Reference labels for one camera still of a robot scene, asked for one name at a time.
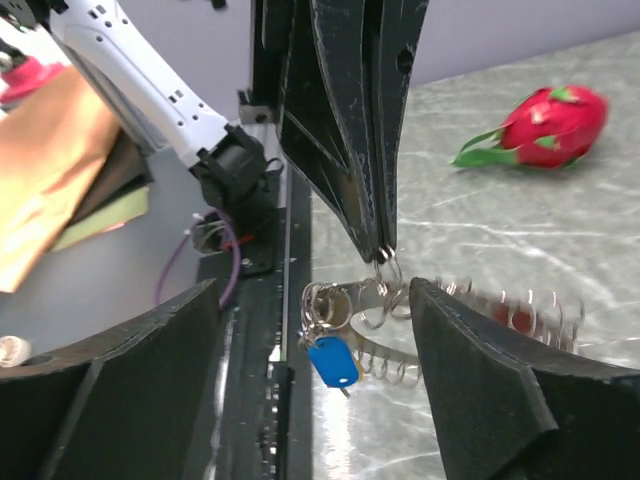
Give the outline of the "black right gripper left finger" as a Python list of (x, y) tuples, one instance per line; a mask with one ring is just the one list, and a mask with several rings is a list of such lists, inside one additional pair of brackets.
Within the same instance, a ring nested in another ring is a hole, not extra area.
[(220, 325), (203, 282), (1, 373), (5, 479), (200, 479)]

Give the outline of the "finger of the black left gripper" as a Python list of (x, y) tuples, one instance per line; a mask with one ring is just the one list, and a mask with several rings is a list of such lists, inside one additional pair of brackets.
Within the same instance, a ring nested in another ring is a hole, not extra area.
[(397, 243), (397, 158), (407, 94), (427, 1), (371, 1), (369, 106), (374, 138), (378, 240), (376, 252)]
[(379, 238), (361, 1), (297, 1), (284, 70), (283, 150), (338, 217), (362, 260)]

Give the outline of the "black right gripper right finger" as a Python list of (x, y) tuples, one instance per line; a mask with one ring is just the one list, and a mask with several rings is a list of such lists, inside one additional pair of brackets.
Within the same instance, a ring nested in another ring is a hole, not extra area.
[(635, 479), (639, 373), (584, 357), (586, 376), (547, 376), (531, 397), (513, 386), (448, 395), (427, 389), (450, 479)]

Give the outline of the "round metal key organizer disc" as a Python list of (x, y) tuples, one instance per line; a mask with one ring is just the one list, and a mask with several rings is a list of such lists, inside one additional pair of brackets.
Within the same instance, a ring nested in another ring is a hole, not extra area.
[[(562, 379), (586, 376), (588, 364), (578, 356), (578, 331), (585, 320), (580, 298), (533, 291), (517, 298), (440, 278), (406, 282), (393, 250), (373, 265), (374, 276), (360, 281), (311, 283), (301, 301), (300, 346), (307, 353), (318, 338), (341, 337), (358, 364), (358, 382), (371, 375), (398, 386), (415, 367), (432, 393), (448, 395), (461, 386), (487, 393), (513, 386), (539, 397), (545, 391), (543, 376), (551, 388)], [(495, 321), (499, 304), (529, 310), (536, 320), (534, 333)]]

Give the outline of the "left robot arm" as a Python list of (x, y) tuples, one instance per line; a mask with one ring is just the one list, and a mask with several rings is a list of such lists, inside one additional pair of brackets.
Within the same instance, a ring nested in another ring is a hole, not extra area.
[[(272, 123), (285, 158), (363, 261), (397, 245), (397, 159), (424, 1), (256, 1), (244, 120)], [(116, 1), (5, 1), (45, 28), (137, 139), (162, 136), (211, 206), (257, 223), (264, 155), (201, 99)]]

